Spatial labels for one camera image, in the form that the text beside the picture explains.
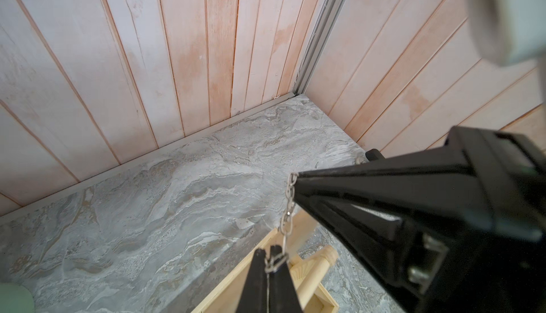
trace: light wood stand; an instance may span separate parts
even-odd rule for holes
[[[294,228],[287,241],[290,275],[297,291],[300,305],[305,313],[337,313],[338,303],[322,286],[320,281],[338,259],[332,246],[326,246],[309,258],[302,260],[297,251],[317,226],[317,222],[305,211],[294,218]],[[262,248],[269,253],[269,246],[282,245],[282,234],[275,228],[214,288],[192,313],[234,313],[239,304],[242,288],[249,272],[254,250]]]

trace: baseboard trim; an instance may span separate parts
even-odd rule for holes
[[[215,125],[211,125],[208,128],[203,129],[202,131],[193,133],[192,135],[189,135],[187,137],[184,137],[180,140],[176,140],[173,143],[170,143],[166,146],[163,146],[159,149],[156,149],[154,151],[151,151],[150,153],[146,153],[142,156],[139,156],[138,158],[135,158],[131,161],[127,161],[124,164],[121,164],[119,166],[116,166],[114,168],[111,168],[103,173],[99,173],[95,176],[92,176],[89,179],[83,180],[82,182],[79,182],[75,185],[72,185],[70,187],[67,187],[63,190],[60,190],[59,192],[53,193],[47,197],[44,197],[42,199],[39,199],[35,201],[34,203],[31,203],[27,206],[21,207],[20,209],[17,209],[15,211],[10,212],[9,214],[5,214],[0,217],[0,225],[5,224],[7,222],[13,221],[19,217],[22,217],[24,215],[27,215],[37,209],[41,209],[42,207],[49,205],[53,203],[56,200],[65,198],[66,196],[78,192],[80,190],[83,190],[84,188],[90,187],[92,185],[95,185],[99,183],[100,181],[106,180],[108,178],[111,178],[112,176],[124,172],[128,170],[131,167],[140,165],[142,163],[148,162],[149,160],[152,160],[154,158],[160,157],[163,154],[170,153],[174,151],[175,149],[184,146],[192,141],[195,141],[197,139],[201,139],[202,137],[206,137],[207,135],[210,135],[214,133],[215,131],[218,131],[224,127],[227,127],[228,125],[231,125],[233,123],[236,123],[238,121],[241,121],[245,118],[248,118],[249,116],[252,116],[256,114],[257,112],[261,112],[267,108],[270,108],[274,105],[277,105],[281,102],[284,102],[285,100],[294,97],[295,94],[292,92],[289,92],[283,96],[279,96],[269,102],[263,103],[261,105],[258,105],[252,109],[247,110],[246,112],[242,112],[240,114],[237,114],[236,116],[233,116],[232,118],[228,118],[225,121],[219,122]]]

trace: metal chain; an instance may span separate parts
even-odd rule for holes
[[[281,231],[282,238],[282,253],[275,257],[270,257],[269,260],[265,260],[265,272],[267,274],[276,272],[281,266],[288,262],[288,254],[286,253],[286,240],[288,236],[292,234],[294,223],[292,222],[292,216],[294,214],[294,208],[296,206],[294,202],[294,185],[296,184],[297,173],[290,173],[288,181],[286,183],[286,191],[284,195],[288,202],[286,203],[286,209],[281,216],[281,223],[279,230]]]
[[[294,223],[292,222],[292,216],[294,214],[294,208],[296,206],[294,202],[294,185],[296,184],[297,180],[297,173],[292,172],[288,176],[288,180],[286,182],[286,192],[284,195],[286,196],[287,203],[286,203],[286,209],[284,213],[281,216],[281,223],[279,226],[279,230],[283,234],[282,238],[282,253],[283,255],[286,254],[286,240],[288,236],[292,234],[292,228],[294,227]]]

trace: wooden wall paneling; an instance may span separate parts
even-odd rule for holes
[[[400,0],[328,116],[364,134],[465,19],[464,0]]]
[[[304,45],[304,40],[308,29],[311,27],[311,19],[316,11],[320,11],[322,3],[324,3],[324,0],[322,2],[319,2],[319,0],[302,1],[300,12],[297,16],[296,26],[294,28],[294,34],[292,35],[290,41],[281,78],[279,80],[277,96],[282,96],[288,93],[290,90],[292,76],[299,66],[298,57],[300,55],[300,51],[306,48],[306,45]]]
[[[415,1],[419,4],[419,8],[422,8],[421,2],[422,0]],[[404,6],[397,7],[395,13],[400,8],[404,8]],[[417,7],[406,10],[418,13],[422,11]],[[407,41],[406,39],[400,41],[400,36],[404,36],[404,34],[397,35],[394,32],[395,28],[389,25],[391,22],[395,22],[396,27],[403,27],[403,31],[406,32],[407,26],[396,20],[400,16],[393,14],[385,24],[385,28],[379,34],[355,76],[330,112],[329,117],[355,139],[359,139],[370,128],[381,113],[466,20],[465,0],[444,0],[372,91],[375,82],[383,77],[385,69],[396,58],[395,54],[403,48],[402,46]]]
[[[259,6],[260,0],[239,0],[231,89],[231,116],[245,110],[246,87],[249,83],[250,61]]]
[[[239,0],[206,0],[210,124],[231,117],[231,85]]]
[[[157,148],[104,1],[22,3],[119,161],[129,161]]]
[[[428,150],[436,147],[442,147],[446,142],[447,134],[444,134],[440,139],[436,140],[432,145],[428,146]]]
[[[284,63],[286,62],[302,2],[303,0],[283,0],[282,2],[281,14],[278,19],[277,31],[269,60],[262,103],[270,101],[277,96]]]
[[[345,0],[305,91],[330,112],[399,0]]]
[[[78,180],[119,165],[16,0],[0,0],[0,18],[0,102]]]
[[[19,204],[0,193],[0,216],[9,214],[20,207],[21,206]]]
[[[0,105],[0,191],[21,205],[77,180]]]
[[[282,0],[260,0],[256,34],[250,62],[249,84],[246,90],[245,110],[262,104],[269,60],[281,12]]]
[[[537,106],[502,130],[525,134],[540,150],[546,152],[546,113],[543,105]]]
[[[541,90],[536,69],[509,86],[459,125],[499,130],[541,104]],[[447,134],[427,149],[443,146]]]
[[[301,47],[299,48],[299,52],[297,53],[297,62],[296,64],[293,64],[293,66],[290,66],[290,50],[288,51],[288,57],[287,62],[285,63],[285,69],[283,70],[283,76],[286,74],[287,79],[290,77],[290,81],[288,82],[288,92],[292,92],[294,90],[294,86],[296,85],[297,78],[299,77],[300,67],[303,65],[304,58],[306,57],[307,48],[309,47],[309,44],[311,42],[311,39],[315,36],[315,27],[318,24],[318,20],[320,19],[320,12],[324,8],[326,0],[317,0],[317,3],[315,4],[315,10],[312,13],[311,16],[311,22],[307,25],[306,32],[304,34],[303,43],[301,44]],[[297,38],[297,33],[299,30],[300,25],[296,24],[296,29],[294,31],[294,37],[292,38],[292,41],[297,42],[299,41]],[[281,78],[281,84],[279,85],[279,91],[284,90],[283,86],[283,79]]]
[[[210,125],[205,0],[161,0],[186,135]]]
[[[383,149],[479,60],[466,22],[360,139],[359,131],[353,135],[349,132],[349,136],[359,139],[358,144],[365,150]]]
[[[386,157],[424,150],[518,81],[535,66],[528,61],[499,68],[482,59],[383,150]]]
[[[159,147],[184,137],[159,0],[107,0]]]

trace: gray stone floor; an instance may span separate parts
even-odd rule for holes
[[[287,175],[363,150],[305,96],[0,226],[0,282],[37,312],[189,312],[280,217]],[[301,255],[339,252],[323,281],[341,312],[400,312],[318,228]]]

